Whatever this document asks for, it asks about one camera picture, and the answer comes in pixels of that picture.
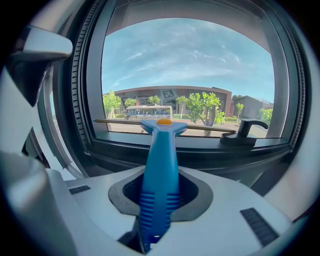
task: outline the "blue plastic handle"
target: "blue plastic handle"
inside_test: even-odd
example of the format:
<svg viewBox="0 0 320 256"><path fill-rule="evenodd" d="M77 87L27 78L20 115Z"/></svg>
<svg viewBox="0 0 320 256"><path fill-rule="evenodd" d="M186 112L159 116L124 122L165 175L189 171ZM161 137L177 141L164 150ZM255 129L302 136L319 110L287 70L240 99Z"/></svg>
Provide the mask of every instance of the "blue plastic handle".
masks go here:
<svg viewBox="0 0 320 256"><path fill-rule="evenodd" d="M158 124L142 120L141 127L152 135L152 143L143 175L140 216L146 251L156 244L170 227L170 215L180 206L179 172L175 137L187 130L184 122Z"/></svg>

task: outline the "sky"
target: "sky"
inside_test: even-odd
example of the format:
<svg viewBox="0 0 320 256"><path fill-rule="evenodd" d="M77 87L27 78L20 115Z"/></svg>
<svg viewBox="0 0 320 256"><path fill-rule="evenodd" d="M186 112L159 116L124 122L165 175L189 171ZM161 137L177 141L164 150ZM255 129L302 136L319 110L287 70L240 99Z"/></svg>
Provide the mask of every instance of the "sky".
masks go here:
<svg viewBox="0 0 320 256"><path fill-rule="evenodd" d="M271 55L222 25L163 18L105 37L102 93L147 86L217 87L274 102Z"/></svg>

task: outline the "orange button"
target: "orange button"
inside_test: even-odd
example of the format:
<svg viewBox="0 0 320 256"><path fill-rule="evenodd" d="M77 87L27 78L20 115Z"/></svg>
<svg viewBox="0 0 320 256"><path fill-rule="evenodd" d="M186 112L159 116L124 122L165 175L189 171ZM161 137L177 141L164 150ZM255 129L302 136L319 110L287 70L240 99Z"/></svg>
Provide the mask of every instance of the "orange button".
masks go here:
<svg viewBox="0 0 320 256"><path fill-rule="evenodd" d="M158 121L156 121L157 125L165 125L165 126L171 126L172 125L172 121L170 119L159 119Z"/></svg>

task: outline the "white bus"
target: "white bus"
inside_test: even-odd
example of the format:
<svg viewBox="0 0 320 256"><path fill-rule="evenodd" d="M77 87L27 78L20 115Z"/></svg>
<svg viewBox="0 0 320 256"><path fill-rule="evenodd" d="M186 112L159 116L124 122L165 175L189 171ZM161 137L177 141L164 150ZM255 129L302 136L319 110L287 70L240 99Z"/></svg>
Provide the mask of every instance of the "white bus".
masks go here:
<svg viewBox="0 0 320 256"><path fill-rule="evenodd" d="M172 120L171 106L128 106L126 109L128 119L170 119Z"/></svg>

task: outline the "black vent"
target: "black vent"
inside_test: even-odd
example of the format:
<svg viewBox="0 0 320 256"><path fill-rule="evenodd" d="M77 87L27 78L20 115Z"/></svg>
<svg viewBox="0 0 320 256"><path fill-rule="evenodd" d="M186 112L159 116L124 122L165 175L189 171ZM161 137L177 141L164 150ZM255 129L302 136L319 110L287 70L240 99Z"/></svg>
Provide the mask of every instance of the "black vent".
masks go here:
<svg viewBox="0 0 320 256"><path fill-rule="evenodd" d="M77 194L77 193L80 193L80 192L83 192L83 191L86 191L89 189L90 189L90 187L88 187L87 185L84 185L84 186L77 186L74 188L70 188L69 191L70 191L71 195L73 195L73 194Z"/></svg>
<svg viewBox="0 0 320 256"><path fill-rule="evenodd" d="M240 213L260 241L263 247L267 246L279 236L264 218L254 208L241 210Z"/></svg>

